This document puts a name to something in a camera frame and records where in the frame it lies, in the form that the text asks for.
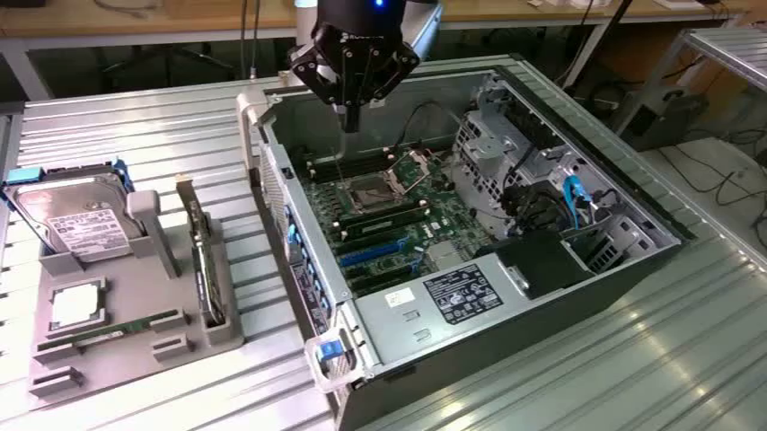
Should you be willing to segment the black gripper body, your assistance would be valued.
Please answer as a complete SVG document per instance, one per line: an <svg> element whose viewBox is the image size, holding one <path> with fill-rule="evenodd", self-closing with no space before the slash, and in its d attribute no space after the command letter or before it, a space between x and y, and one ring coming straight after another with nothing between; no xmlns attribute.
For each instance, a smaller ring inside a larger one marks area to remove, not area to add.
<svg viewBox="0 0 767 431"><path fill-rule="evenodd" d="M317 46L343 78L343 94L351 101L351 63L355 52L371 45L397 48L403 40L405 1L321 1L313 29Z"/></svg>

